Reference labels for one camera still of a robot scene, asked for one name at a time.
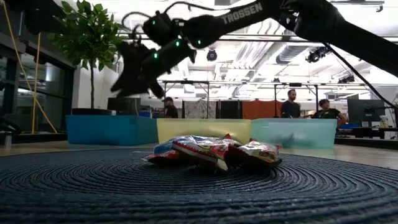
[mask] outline plant pot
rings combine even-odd
[[[112,115],[112,111],[104,109],[73,108],[72,115]]]

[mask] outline blue chip bag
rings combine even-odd
[[[189,141],[192,139],[192,136],[178,136],[168,140],[165,143],[158,144],[154,148],[154,154],[161,154],[165,152],[169,152],[172,150],[172,145],[174,141]]]

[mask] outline computer monitor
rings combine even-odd
[[[347,100],[348,119],[352,123],[377,122],[386,115],[382,100]]]

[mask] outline man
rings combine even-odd
[[[346,116],[342,115],[340,111],[334,108],[330,108],[330,102],[327,99],[323,99],[319,101],[319,106],[322,110],[316,112],[313,115],[313,118],[318,119],[340,119],[343,123],[347,122],[348,119]]]
[[[289,90],[287,92],[287,96],[289,99],[282,104],[280,112],[282,113],[283,118],[299,118],[300,117],[300,105],[295,103],[296,99],[296,91]]]
[[[166,97],[164,100],[165,107],[164,107],[164,117],[165,118],[178,118],[178,110],[174,106],[173,98]]]

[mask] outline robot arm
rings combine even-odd
[[[157,77],[169,72],[186,57],[195,61],[196,52],[190,45],[196,49],[205,48],[222,35],[268,18],[303,39],[333,44],[398,77],[398,57],[393,55],[398,51],[398,46],[345,21],[328,1],[257,0],[231,8],[221,16],[204,15],[187,21],[171,20],[166,12],[157,11],[154,17],[144,23],[143,30],[162,48],[148,49],[146,58],[136,58],[135,64],[139,60],[141,66],[124,69],[111,91],[122,90],[119,96],[126,96],[141,93],[138,92],[138,86],[141,89],[147,86],[152,91],[159,90],[161,88],[154,82]],[[159,98],[163,97],[163,92],[154,93]]]

